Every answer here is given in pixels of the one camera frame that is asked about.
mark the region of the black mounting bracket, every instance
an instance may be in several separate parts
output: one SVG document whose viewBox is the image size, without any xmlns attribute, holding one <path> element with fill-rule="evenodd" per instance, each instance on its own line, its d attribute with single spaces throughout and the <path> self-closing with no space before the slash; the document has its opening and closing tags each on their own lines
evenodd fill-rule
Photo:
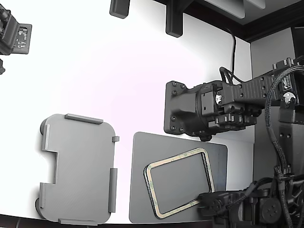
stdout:
<svg viewBox="0 0 304 228">
<path fill-rule="evenodd" d="M 183 12 L 194 0 L 169 0 L 167 4 L 166 33 L 174 37 L 182 36 Z"/>
<path fill-rule="evenodd" d="M 129 15 L 130 0 L 111 0 L 110 14 L 125 19 Z"/>
<path fill-rule="evenodd" d="M 166 15 L 166 33 L 180 37 L 183 31 L 183 12 L 194 0 L 168 0 Z M 110 14 L 126 18 L 129 14 L 130 0 L 111 0 Z"/>
</svg>

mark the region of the white table surface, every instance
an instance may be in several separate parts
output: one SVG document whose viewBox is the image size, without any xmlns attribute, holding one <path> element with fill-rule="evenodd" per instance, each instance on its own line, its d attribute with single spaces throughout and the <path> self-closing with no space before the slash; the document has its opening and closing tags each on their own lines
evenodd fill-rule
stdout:
<svg viewBox="0 0 304 228">
<path fill-rule="evenodd" d="M 168 36 L 165 6 L 152 0 L 131 0 L 124 20 L 109 15 L 110 0 L 1 3 L 33 30 L 30 54 L 1 57 L 0 214 L 39 218 L 39 183 L 52 183 L 55 167 L 54 154 L 41 151 L 39 127 L 53 114 L 72 113 L 103 119 L 120 136 L 116 213 L 107 223 L 130 223 L 133 135 L 165 135 L 166 83 L 193 87 L 220 79 L 219 67 L 230 68 L 231 36 L 188 15 L 183 36 Z M 235 73 L 249 80 L 250 45 L 237 41 Z M 228 147 L 227 189 L 246 187 L 254 128 L 212 142 Z"/>
</svg>

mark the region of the gray plastic tray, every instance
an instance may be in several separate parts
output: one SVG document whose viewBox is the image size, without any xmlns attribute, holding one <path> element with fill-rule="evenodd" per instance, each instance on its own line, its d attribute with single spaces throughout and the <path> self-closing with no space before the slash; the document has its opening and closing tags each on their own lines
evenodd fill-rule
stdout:
<svg viewBox="0 0 304 228">
<path fill-rule="evenodd" d="M 198 205 L 163 219 L 157 218 L 144 178 L 144 169 L 150 163 L 196 148 L 208 152 L 215 191 L 226 190 L 226 146 L 143 132 L 134 135 L 129 212 L 132 223 L 201 221 Z M 201 154 L 161 165 L 152 169 L 151 175 L 161 213 L 178 208 L 196 199 L 200 193 L 209 191 Z"/>
<path fill-rule="evenodd" d="M 55 183 L 40 183 L 36 210 L 53 222 L 96 226 L 115 212 L 119 140 L 103 120 L 55 114 L 43 121 L 42 150 L 57 153 Z"/>
</svg>

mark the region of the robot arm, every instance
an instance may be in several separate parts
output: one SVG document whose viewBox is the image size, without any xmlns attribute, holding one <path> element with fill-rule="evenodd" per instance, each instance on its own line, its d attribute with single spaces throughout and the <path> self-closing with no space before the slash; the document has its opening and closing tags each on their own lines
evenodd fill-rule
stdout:
<svg viewBox="0 0 304 228">
<path fill-rule="evenodd" d="M 0 4 L 0 55 L 28 54 L 32 25 L 19 24 Z M 0 59 L 0 75 L 5 72 Z"/>
<path fill-rule="evenodd" d="M 292 222 L 302 224 L 303 71 L 298 59 L 288 58 L 274 64 L 271 72 L 247 82 L 221 67 L 221 81 L 203 83 L 192 89 L 179 82 L 167 83 L 166 133 L 185 133 L 209 141 L 217 133 L 255 125 L 265 109 L 266 127 L 278 155 L 274 178 L 255 181 L 245 190 L 200 194 L 202 219 L 211 218 L 215 228 L 278 227 L 285 221 L 289 228 Z M 233 77 L 240 84 L 234 85 Z M 271 106 L 280 106 L 279 140 L 271 128 Z M 267 183 L 271 183 L 271 188 L 259 189 Z"/>
</svg>

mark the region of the label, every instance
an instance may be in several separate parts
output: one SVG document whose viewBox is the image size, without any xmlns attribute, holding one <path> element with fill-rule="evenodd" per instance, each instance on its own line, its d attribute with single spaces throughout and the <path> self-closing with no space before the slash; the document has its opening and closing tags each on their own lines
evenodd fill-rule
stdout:
<svg viewBox="0 0 304 228">
<path fill-rule="evenodd" d="M 284 77 L 282 79 L 282 84 L 283 84 L 283 90 L 290 90 L 291 89 L 291 80 L 290 80 L 290 76 L 287 75 L 286 77 Z"/>
</svg>

